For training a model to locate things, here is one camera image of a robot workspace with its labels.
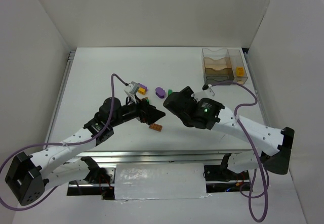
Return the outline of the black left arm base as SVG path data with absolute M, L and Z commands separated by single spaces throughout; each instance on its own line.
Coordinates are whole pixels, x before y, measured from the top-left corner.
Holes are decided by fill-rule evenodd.
M 102 200 L 115 200 L 115 168 L 100 168 L 83 180 L 68 183 L 67 196 L 97 196 Z

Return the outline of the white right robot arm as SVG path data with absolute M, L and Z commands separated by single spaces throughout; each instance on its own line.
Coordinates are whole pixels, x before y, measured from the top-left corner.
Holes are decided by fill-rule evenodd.
M 289 170 L 295 131 L 272 128 L 235 115 L 213 98 L 211 89 L 194 93 L 190 87 L 171 93 L 164 107 L 176 115 L 186 127 L 215 130 L 254 145 L 250 151 L 225 154 L 218 173 L 228 177 L 260 165 L 268 172 L 285 175 Z

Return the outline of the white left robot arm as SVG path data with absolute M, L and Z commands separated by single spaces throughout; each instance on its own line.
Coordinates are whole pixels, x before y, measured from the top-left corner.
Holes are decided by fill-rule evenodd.
M 62 142 L 49 144 L 48 148 L 30 155 L 22 150 L 15 153 L 5 182 L 22 206 L 21 210 L 38 205 L 45 191 L 70 181 L 109 183 L 106 169 L 92 157 L 72 159 L 108 140 L 115 126 L 133 119 L 151 125 L 165 115 L 146 100 L 136 98 L 121 105 L 119 99 L 108 98 L 90 121 Z

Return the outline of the yellow butterfly lego brick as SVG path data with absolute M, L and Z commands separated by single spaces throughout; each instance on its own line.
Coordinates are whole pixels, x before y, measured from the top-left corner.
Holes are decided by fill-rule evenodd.
M 245 77 L 245 70 L 243 67 L 236 67 L 235 73 L 237 77 Z

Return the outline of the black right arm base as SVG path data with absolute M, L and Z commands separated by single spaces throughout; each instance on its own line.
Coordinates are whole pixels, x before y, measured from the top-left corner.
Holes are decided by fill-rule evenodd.
M 234 173 L 228 169 L 222 169 L 220 165 L 204 165 L 203 177 L 207 183 L 245 183 L 250 181 L 246 171 Z

